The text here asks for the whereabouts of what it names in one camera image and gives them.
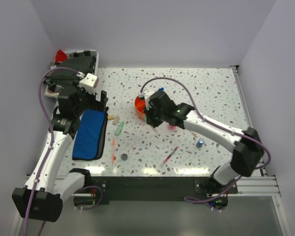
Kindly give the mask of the green capped white marker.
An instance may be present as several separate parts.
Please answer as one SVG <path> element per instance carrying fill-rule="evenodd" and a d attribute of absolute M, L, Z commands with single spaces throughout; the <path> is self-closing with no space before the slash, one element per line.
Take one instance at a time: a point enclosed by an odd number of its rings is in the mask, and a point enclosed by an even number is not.
<path fill-rule="evenodd" d="M 146 116 L 144 116 L 144 121 L 147 123 L 147 117 Z M 152 127 L 151 125 L 150 125 L 150 128 L 155 132 L 155 134 L 156 134 L 156 136 L 160 136 L 160 133 L 156 130 L 156 128 L 154 128 L 154 127 Z"/>

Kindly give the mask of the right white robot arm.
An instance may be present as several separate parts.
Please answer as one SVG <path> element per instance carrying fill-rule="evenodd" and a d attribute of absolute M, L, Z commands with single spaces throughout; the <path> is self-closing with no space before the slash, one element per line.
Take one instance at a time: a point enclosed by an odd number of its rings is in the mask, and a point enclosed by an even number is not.
<path fill-rule="evenodd" d="M 148 125 L 156 128 L 162 123 L 203 135 L 223 146 L 232 157 L 212 174 L 209 187 L 214 193 L 221 193 L 227 184 L 239 177 L 250 177 L 264 155 L 257 130 L 246 130 L 227 126 L 197 112 L 186 103 L 175 104 L 161 90 L 145 90 L 138 98 L 144 100 L 144 114 Z"/>

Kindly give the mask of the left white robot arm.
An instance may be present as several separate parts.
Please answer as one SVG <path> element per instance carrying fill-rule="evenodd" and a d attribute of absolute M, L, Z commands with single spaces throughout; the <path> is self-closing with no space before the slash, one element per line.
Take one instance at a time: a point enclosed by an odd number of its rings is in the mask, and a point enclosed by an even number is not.
<path fill-rule="evenodd" d="M 105 145 L 108 97 L 100 100 L 83 88 L 69 86 L 58 97 L 59 105 L 48 120 L 49 129 L 39 161 L 22 188 L 15 188 L 12 200 L 22 218 L 56 222 L 63 204 L 76 191 L 87 193 L 92 180 L 87 169 L 73 168 L 55 183 L 61 162 L 70 146 L 73 160 L 97 160 Z"/>

